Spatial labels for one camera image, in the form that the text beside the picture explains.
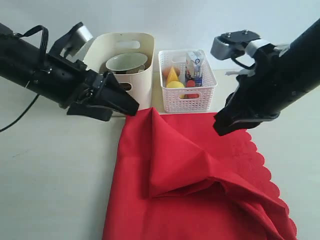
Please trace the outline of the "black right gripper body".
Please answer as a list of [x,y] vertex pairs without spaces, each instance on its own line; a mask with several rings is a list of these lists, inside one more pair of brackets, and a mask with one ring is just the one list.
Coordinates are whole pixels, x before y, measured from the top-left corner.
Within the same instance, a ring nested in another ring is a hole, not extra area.
[[232,122],[258,122],[276,117],[320,85],[320,50],[290,48],[267,70],[238,76],[238,88],[224,111]]

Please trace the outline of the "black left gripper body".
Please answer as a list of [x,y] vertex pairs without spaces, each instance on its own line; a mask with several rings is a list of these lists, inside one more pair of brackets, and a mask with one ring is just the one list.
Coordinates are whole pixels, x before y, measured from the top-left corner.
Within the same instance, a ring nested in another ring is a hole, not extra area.
[[66,109],[73,103],[90,101],[100,94],[105,82],[101,74],[87,70],[82,61],[71,62],[48,53],[43,66],[33,71],[27,89]]

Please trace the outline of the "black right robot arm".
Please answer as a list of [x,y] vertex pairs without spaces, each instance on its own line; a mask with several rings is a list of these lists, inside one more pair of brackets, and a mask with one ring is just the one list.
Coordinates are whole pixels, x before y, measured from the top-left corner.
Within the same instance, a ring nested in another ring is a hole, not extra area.
[[320,22],[317,20],[286,48],[240,30],[214,38],[211,55],[231,59],[238,87],[214,117],[219,136],[273,121],[281,111],[320,84]]

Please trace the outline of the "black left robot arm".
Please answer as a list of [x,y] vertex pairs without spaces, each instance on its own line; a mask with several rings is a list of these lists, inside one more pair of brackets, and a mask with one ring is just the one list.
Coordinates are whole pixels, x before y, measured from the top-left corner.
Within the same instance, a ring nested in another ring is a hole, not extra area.
[[109,121],[113,112],[135,116],[139,103],[112,72],[100,74],[81,60],[70,61],[93,38],[79,22],[47,49],[49,31],[42,25],[26,33],[0,26],[0,75],[59,104],[69,116]]

